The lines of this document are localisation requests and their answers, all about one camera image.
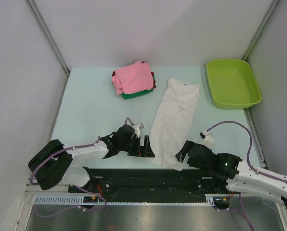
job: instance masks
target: green plastic tray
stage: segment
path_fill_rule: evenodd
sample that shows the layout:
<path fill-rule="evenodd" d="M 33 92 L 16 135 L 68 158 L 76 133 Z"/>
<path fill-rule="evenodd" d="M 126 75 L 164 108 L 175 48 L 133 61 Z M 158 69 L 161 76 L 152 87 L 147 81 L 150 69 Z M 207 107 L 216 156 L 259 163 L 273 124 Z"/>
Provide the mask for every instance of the green plastic tray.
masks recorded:
<path fill-rule="evenodd" d="M 207 81 L 215 106 L 248 108 L 262 99 L 249 64 L 240 59 L 214 59 L 206 64 Z"/>

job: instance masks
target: gray wall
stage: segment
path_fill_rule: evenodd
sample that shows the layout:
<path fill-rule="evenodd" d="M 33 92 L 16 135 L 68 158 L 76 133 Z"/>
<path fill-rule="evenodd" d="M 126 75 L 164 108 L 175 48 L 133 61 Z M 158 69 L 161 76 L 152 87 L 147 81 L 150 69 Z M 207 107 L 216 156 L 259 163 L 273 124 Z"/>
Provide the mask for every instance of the gray wall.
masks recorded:
<path fill-rule="evenodd" d="M 0 0 L 0 216 L 46 143 L 66 76 L 24 0 Z"/>
<path fill-rule="evenodd" d="M 280 2 L 250 65 L 262 92 L 252 108 L 268 164 L 287 174 L 287 0 Z"/>
<path fill-rule="evenodd" d="M 271 0 L 36 0 L 71 68 L 241 58 Z"/>

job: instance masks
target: table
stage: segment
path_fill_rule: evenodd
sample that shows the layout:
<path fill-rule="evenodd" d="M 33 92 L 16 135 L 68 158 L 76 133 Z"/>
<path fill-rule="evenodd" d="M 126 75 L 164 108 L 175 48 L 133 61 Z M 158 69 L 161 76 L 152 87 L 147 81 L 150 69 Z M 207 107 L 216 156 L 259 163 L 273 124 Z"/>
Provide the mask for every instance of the table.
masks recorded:
<path fill-rule="evenodd" d="M 62 143 L 71 145 L 92 143 L 97 136 L 117 131 L 127 117 L 134 123 L 142 122 L 145 127 L 141 135 L 148 135 L 170 77 L 189 84 L 201 84 L 190 141 L 200 142 L 200 132 L 224 120 L 233 120 L 248 127 L 242 109 L 220 109 L 213 105 L 204 67 L 151 67 L 156 80 L 154 92 L 128 100 L 116 95 L 111 81 L 112 73 L 116 69 L 118 68 L 71 70 L 52 139 L 59 139 Z M 243 128 L 235 124 L 224 124 L 214 128 L 211 134 L 216 142 L 213 152 L 227 152 L 246 159 L 250 140 Z M 186 163 L 187 159 L 188 156 L 184 160 L 183 169 L 192 169 Z M 250 153 L 250 161 L 259 167 L 254 147 Z M 127 156 L 126 152 L 120 152 L 108 159 L 91 160 L 87 166 L 107 169 L 167 169 L 144 158 Z"/>

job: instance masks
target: pink cloth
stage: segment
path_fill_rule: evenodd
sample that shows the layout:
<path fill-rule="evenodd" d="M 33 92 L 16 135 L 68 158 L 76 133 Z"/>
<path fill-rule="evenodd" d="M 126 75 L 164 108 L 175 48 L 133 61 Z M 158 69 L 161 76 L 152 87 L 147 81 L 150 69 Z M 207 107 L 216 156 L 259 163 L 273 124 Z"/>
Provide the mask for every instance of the pink cloth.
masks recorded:
<path fill-rule="evenodd" d="M 154 85 L 149 63 L 141 61 L 115 71 L 112 81 L 118 95 L 150 90 Z"/>

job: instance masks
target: wire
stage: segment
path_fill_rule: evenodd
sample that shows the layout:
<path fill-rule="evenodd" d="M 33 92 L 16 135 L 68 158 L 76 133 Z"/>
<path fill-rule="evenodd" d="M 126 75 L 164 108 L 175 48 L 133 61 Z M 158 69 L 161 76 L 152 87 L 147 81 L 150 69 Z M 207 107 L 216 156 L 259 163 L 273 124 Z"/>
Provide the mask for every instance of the wire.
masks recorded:
<path fill-rule="evenodd" d="M 97 184 L 96 187 L 99 189 L 99 193 L 102 196 L 103 195 L 103 190 L 101 189 L 100 185 Z"/>
<path fill-rule="evenodd" d="M 233 212 L 239 213 L 240 215 L 243 216 L 243 218 L 245 218 L 245 220 L 246 220 L 247 224 L 249 225 L 251 231 L 255 231 L 253 225 L 251 224 L 251 222 L 247 219 L 247 217 L 245 216 L 245 214 L 244 214 L 243 212 L 241 212 L 240 210 L 234 209 L 234 208 L 219 209 L 219 208 L 217 208 L 216 204 L 215 204 L 214 208 L 217 209 L 217 212 L 219 212 L 219 211 L 233 211 Z"/>
<path fill-rule="evenodd" d="M 250 158 L 249 158 L 249 156 L 250 156 L 250 151 L 251 151 L 251 148 L 252 148 L 252 143 L 253 143 L 253 141 L 252 141 L 252 135 L 251 135 L 249 129 L 246 128 L 246 127 L 245 127 L 244 125 L 242 125 L 241 123 L 238 123 L 238 122 L 235 122 L 235 121 L 229 121 L 229 120 L 228 120 L 228 121 L 222 121 L 222 122 L 219 122 L 219 123 L 213 125 L 212 127 L 210 127 L 209 129 L 207 129 L 206 131 L 208 132 L 208 131 L 212 130 L 214 127 L 216 127 L 216 126 L 218 126 L 218 125 L 227 124 L 227 123 L 240 125 L 241 127 L 243 127 L 243 129 L 246 130 L 246 132 L 247 132 L 248 135 L 249 135 L 250 145 L 249 145 L 249 148 L 248 148 L 248 151 L 247 151 L 247 156 L 246 156 L 247 164 L 248 164 L 249 168 L 250 168 L 251 170 L 253 170 L 256 174 L 261 174 L 261 175 L 263 175 L 263 176 L 266 176 L 266 177 L 269 177 L 269 178 L 272 178 L 272 179 L 274 179 L 274 180 L 278 180 L 278 181 L 281 181 L 281 182 L 287 184 L 287 180 L 284 180 L 284 179 L 279 178 L 279 177 L 272 176 L 272 175 L 270 175 L 270 174 L 268 174 L 268 173 L 260 172 L 260 171 L 258 171 L 257 169 L 255 169 L 255 168 L 253 167 L 253 165 L 252 165 L 251 162 L 250 162 Z"/>
<path fill-rule="evenodd" d="M 96 144 L 100 141 L 100 137 L 98 136 L 98 139 L 96 140 L 95 143 L 91 143 L 91 144 L 86 144 L 86 145 L 78 145 L 78 146 L 73 146 L 73 147 L 68 147 L 68 148 L 64 148 L 64 149 L 61 149 L 61 150 L 58 150 L 56 151 L 54 154 L 50 155 L 49 157 L 47 157 L 42 163 L 39 164 L 39 166 L 36 167 L 36 169 L 34 169 L 34 171 L 32 172 L 31 176 L 30 176 L 30 179 L 29 179 L 29 182 L 31 185 L 39 185 L 39 183 L 34 183 L 33 182 L 33 178 L 34 176 L 36 175 L 36 173 L 48 162 L 50 161 L 52 158 L 54 158 L 55 156 L 57 156 L 58 154 L 62 153 L 62 152 L 65 152 L 65 151 L 68 151 L 68 150 L 73 150 L 73 149 L 79 149 L 79 148 L 88 148 L 88 147 L 93 147 L 93 146 L 96 146 Z M 95 194 L 95 193 L 92 193 L 92 192 L 89 192 L 87 190 L 85 190 L 84 188 L 81 188 L 79 186 L 76 186 L 74 185 L 74 187 L 80 189 L 81 191 L 85 192 L 85 193 L 88 193 L 88 194 L 91 194 L 95 197 L 98 197 L 99 199 L 101 199 L 103 202 L 104 202 L 104 205 L 100 208 L 96 208 L 96 209 L 88 209 L 88 208 L 84 208 L 84 211 L 88 210 L 88 211 L 99 211 L 99 210 L 102 210 L 104 209 L 106 206 L 107 206 L 107 201 L 105 200 L 105 198 L 103 198 L 101 195 L 98 195 L 98 194 Z M 40 215 L 38 214 L 36 211 L 35 213 L 39 216 L 39 217 L 44 217 L 44 218 L 49 218 L 49 217 L 52 217 L 52 216 L 55 216 L 57 214 L 60 214 L 61 212 L 64 212 L 66 210 L 69 210 L 71 208 L 78 208 L 77 206 L 72 206 L 72 207 L 69 207 L 69 208 L 66 208 L 66 209 L 63 209 L 57 213 L 54 213 L 54 214 L 50 214 L 50 215 Z"/>
<path fill-rule="evenodd" d="M 251 224 L 250 220 L 249 220 L 248 217 L 247 217 L 245 208 L 244 208 L 243 203 L 242 203 L 242 201 L 241 201 L 241 194 L 242 194 L 242 193 L 240 193 L 239 196 L 238 196 L 238 197 L 239 197 L 240 207 L 241 207 L 241 210 L 243 211 L 243 213 L 244 213 L 244 215 L 245 215 L 245 219 L 246 219 L 246 221 L 247 221 L 247 223 L 248 223 L 248 225 L 249 225 L 249 227 L 250 227 L 250 229 L 251 229 L 251 228 L 253 228 L 253 225 Z"/>
<path fill-rule="evenodd" d="M 215 201 L 225 201 L 225 200 L 230 200 L 234 196 L 234 192 L 229 191 L 229 196 L 228 197 L 223 197 L 223 198 L 216 198 L 214 199 Z"/>
<path fill-rule="evenodd" d="M 134 125 L 134 123 L 131 121 L 131 119 L 130 118 L 126 118 L 126 120 L 125 120 L 125 124 L 127 124 L 127 121 L 129 121 L 130 122 L 130 124 L 133 126 Z"/>

